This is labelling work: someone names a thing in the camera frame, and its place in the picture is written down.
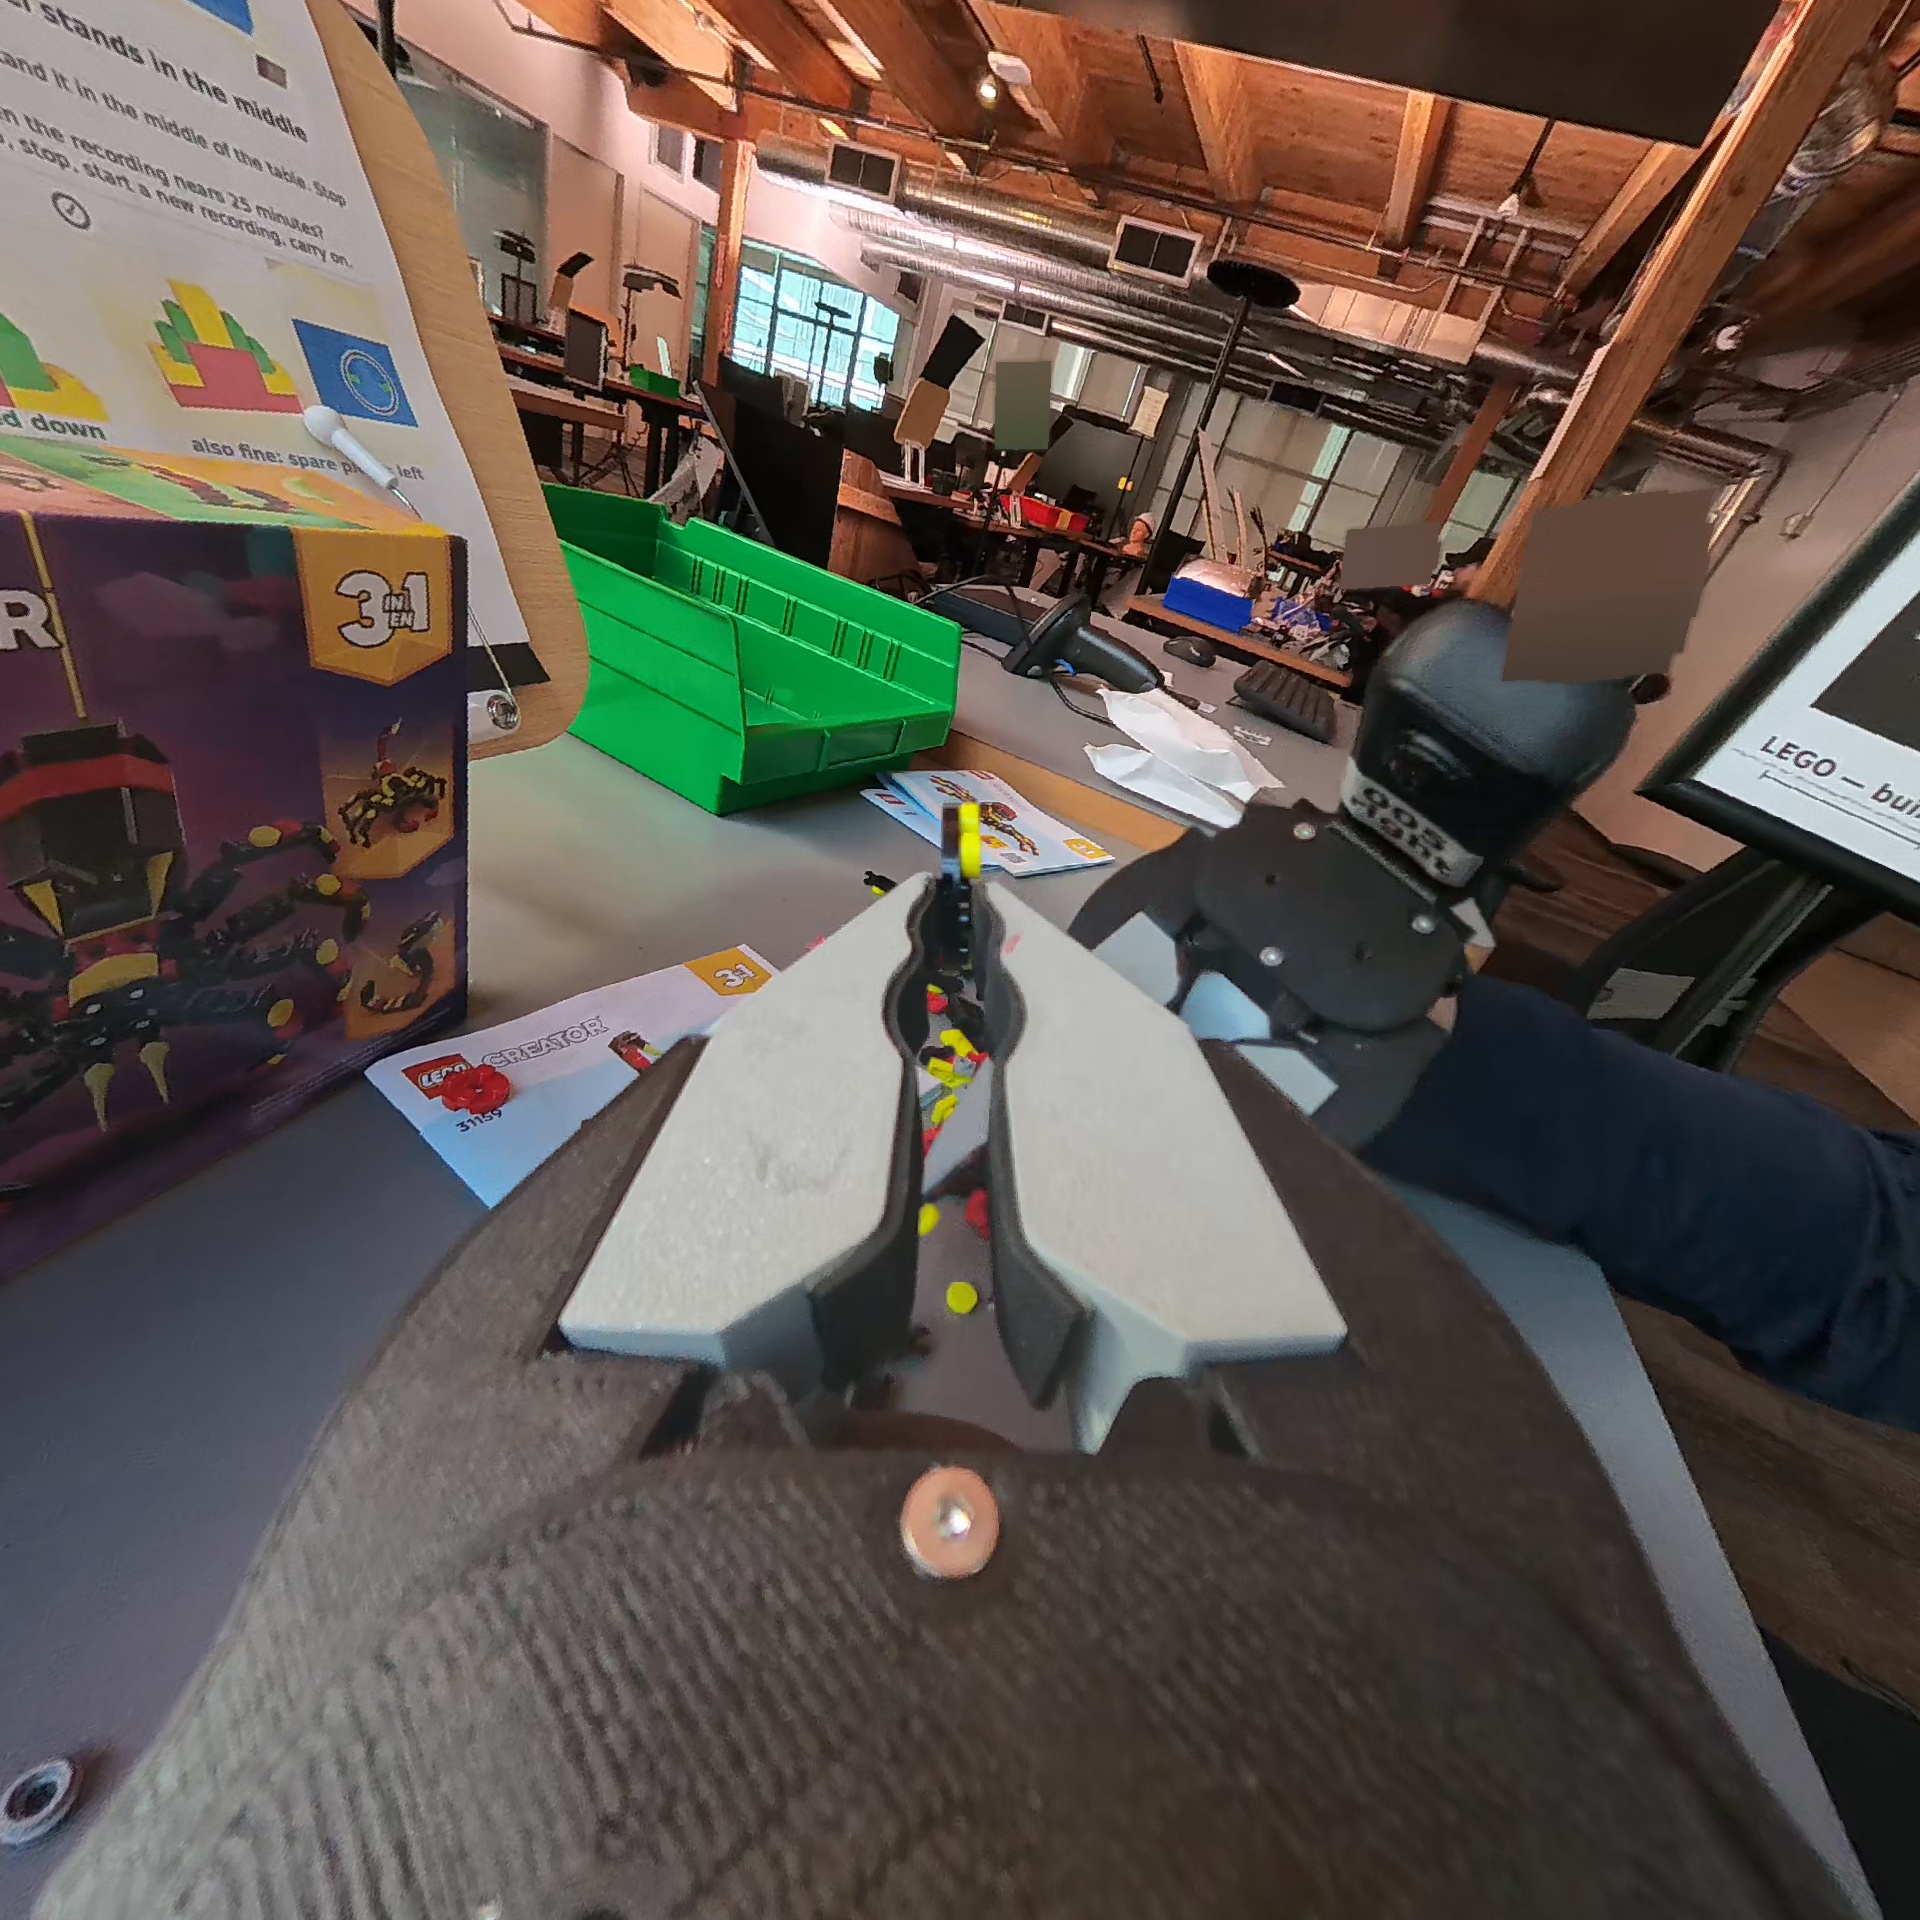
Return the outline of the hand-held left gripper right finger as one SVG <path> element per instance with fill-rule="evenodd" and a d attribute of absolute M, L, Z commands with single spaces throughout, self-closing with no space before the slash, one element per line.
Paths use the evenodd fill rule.
<path fill-rule="evenodd" d="M 992 1275 L 1027 1399 L 1094 1455 L 1145 1382 L 1349 1334 L 1200 1040 L 999 881 L 979 887 Z"/>

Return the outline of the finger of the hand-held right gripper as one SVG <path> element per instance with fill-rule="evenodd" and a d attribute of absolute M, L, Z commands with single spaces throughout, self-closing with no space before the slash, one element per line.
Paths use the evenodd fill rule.
<path fill-rule="evenodd" d="M 1103 938 L 1103 961 L 1160 1006 L 1184 1006 L 1203 973 L 1190 946 L 1142 911 Z"/>
<path fill-rule="evenodd" d="M 1219 973 L 1203 973 L 1190 984 L 1183 1021 L 1198 1042 L 1227 1046 L 1302 1114 L 1318 1114 L 1337 1092 L 1332 1075 L 1309 1053 L 1279 1040 L 1269 1010 Z"/>

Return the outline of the black yellow lego leg assembly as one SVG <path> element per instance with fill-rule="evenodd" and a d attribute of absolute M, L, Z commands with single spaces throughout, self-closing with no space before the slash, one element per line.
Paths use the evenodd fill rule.
<path fill-rule="evenodd" d="M 940 979 L 976 973 L 982 938 L 982 807 L 948 802 L 940 813 L 940 868 L 923 914 L 924 957 Z"/>

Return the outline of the lego pieces pile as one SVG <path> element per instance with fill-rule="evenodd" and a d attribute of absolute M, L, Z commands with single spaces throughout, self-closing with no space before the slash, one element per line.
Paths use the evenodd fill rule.
<path fill-rule="evenodd" d="M 876 870 L 862 873 L 862 887 L 876 899 L 888 894 L 897 885 L 893 876 Z M 919 1053 L 923 1145 L 929 1159 L 932 1159 L 934 1151 L 946 1138 L 946 1130 L 952 1127 L 957 1114 L 967 1110 L 971 1119 L 982 1117 L 984 1110 L 976 1113 L 971 1104 L 973 1089 L 984 1070 L 992 1067 L 990 1057 L 976 1045 L 971 1029 L 971 1022 L 974 1026 L 979 1024 L 979 1009 L 963 997 L 965 980 L 952 987 L 944 984 L 944 980 L 946 976 L 940 975 L 924 991 L 929 1039 Z M 965 1191 L 955 1188 L 955 1193 L 961 1193 L 958 1218 L 969 1234 L 981 1243 L 982 1250 L 992 1245 L 992 1199 L 987 1181 L 982 1175 L 974 1186 L 967 1188 L 967 1183 L 963 1183 Z M 923 1202 L 923 1236 L 931 1236 L 940 1224 L 943 1205 L 939 1199 L 926 1199 Z M 952 1319 L 973 1319 L 981 1315 L 990 1299 L 990 1284 L 979 1277 L 948 1278 L 940 1292 L 943 1306 Z"/>

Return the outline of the person's right forearm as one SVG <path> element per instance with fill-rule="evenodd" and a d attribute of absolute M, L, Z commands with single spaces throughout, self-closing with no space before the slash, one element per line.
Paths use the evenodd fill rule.
<path fill-rule="evenodd" d="M 1918 1430 L 1918 1134 L 1472 976 L 1360 1159 L 1587 1255 L 1771 1385 Z"/>

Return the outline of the purple cardboard lego box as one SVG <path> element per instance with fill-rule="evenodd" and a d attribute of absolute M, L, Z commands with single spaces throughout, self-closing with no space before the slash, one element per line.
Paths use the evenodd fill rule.
<path fill-rule="evenodd" d="M 4 1278 L 469 1003 L 469 547 L 4 435 Z"/>

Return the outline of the small instruction booklet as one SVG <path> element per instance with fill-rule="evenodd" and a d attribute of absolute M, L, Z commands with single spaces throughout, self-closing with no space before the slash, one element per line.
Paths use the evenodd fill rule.
<path fill-rule="evenodd" d="M 1038 879 L 1103 868 L 1115 852 L 1025 801 L 1006 781 L 976 771 L 887 772 L 862 798 L 932 848 L 944 845 L 948 808 L 979 810 L 981 868 Z"/>

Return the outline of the white crumpled paper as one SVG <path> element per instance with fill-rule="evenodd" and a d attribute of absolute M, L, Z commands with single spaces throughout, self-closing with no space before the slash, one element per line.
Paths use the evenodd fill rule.
<path fill-rule="evenodd" d="M 1116 740 L 1088 747 L 1088 762 L 1100 781 L 1142 804 L 1230 830 L 1253 804 L 1271 804 L 1284 793 L 1284 782 L 1244 742 L 1167 689 L 1106 686 L 1098 700 Z"/>

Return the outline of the black barcode scanner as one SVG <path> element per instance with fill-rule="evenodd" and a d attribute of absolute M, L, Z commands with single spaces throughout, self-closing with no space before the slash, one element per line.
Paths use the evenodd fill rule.
<path fill-rule="evenodd" d="M 1167 679 L 1139 648 L 1094 624 L 1093 602 L 1069 594 L 1020 606 L 1020 631 L 1001 668 L 1020 679 L 1069 672 L 1127 695 L 1164 690 Z"/>

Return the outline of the black sign stand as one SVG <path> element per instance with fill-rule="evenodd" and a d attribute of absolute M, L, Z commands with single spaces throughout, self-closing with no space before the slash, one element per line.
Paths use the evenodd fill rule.
<path fill-rule="evenodd" d="M 1747 848 L 1611 934 L 1562 1001 L 1653 1053 L 1731 1075 L 1784 988 L 1872 921 L 1909 912 Z"/>

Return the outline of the green plastic bin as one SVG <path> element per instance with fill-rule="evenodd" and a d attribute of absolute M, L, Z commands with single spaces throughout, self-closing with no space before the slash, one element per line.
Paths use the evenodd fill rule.
<path fill-rule="evenodd" d="M 574 739 L 715 816 L 948 740 L 961 627 L 664 506 L 544 484 L 588 646 Z"/>

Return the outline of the large framed task sign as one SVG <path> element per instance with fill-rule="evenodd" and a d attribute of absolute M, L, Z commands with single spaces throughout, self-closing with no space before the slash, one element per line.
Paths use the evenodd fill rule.
<path fill-rule="evenodd" d="M 1639 798 L 1916 923 L 1916 484 L 1646 775 Z"/>

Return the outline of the black disc-topped pole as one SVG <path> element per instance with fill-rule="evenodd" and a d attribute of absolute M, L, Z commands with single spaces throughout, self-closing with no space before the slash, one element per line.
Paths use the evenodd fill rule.
<path fill-rule="evenodd" d="M 1237 351 L 1253 313 L 1262 310 L 1283 314 L 1291 310 L 1301 298 L 1301 286 L 1287 273 L 1267 266 L 1253 256 L 1227 255 L 1217 256 L 1210 263 L 1209 284 L 1212 292 L 1232 300 L 1232 308 L 1229 314 L 1227 333 L 1212 360 L 1209 388 L 1203 398 L 1203 409 L 1197 416 L 1189 448 L 1169 488 L 1167 517 L 1158 529 L 1157 543 L 1148 556 L 1142 584 L 1160 589 L 1160 594 L 1164 597 L 1169 589 L 1181 590 L 1181 582 L 1184 579 L 1194 579 L 1209 594 L 1244 599 L 1244 590 L 1253 589 L 1255 579 L 1253 569 L 1246 564 L 1250 547 L 1244 529 L 1244 515 L 1240 511 L 1235 513 L 1235 536 L 1227 545 L 1224 556 L 1221 556 L 1214 541 L 1214 517 L 1219 513 L 1214 506 L 1217 456 L 1210 451 L 1204 451 L 1209 445 L 1206 435 L 1212 425 L 1219 398 L 1229 384 L 1229 375 L 1235 367 Z M 1203 511 L 1204 517 L 1209 517 L 1209 541 L 1198 554 L 1189 554 L 1183 561 L 1171 561 L 1167 554 L 1171 552 L 1172 541 L 1172 515 L 1181 506 L 1183 494 L 1189 486 L 1189 476 L 1197 466 L 1204 468 Z"/>

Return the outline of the metal table grommet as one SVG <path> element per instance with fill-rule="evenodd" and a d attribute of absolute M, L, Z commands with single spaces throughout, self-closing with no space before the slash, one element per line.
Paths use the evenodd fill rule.
<path fill-rule="evenodd" d="M 43 1845 L 77 1811 L 85 1788 L 85 1769 L 66 1757 L 55 1757 L 13 1777 L 3 1788 L 3 1850 L 17 1852 Z"/>

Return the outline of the printed instruction sheet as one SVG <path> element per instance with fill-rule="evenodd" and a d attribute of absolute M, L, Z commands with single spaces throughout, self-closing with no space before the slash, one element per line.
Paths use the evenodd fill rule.
<path fill-rule="evenodd" d="M 208 466 L 117 484 L 180 513 L 219 482 L 311 526 L 393 506 L 307 433 L 325 405 L 467 543 L 492 646 L 526 643 L 307 4 L 6 2 L 3 173 L 13 453 Z"/>

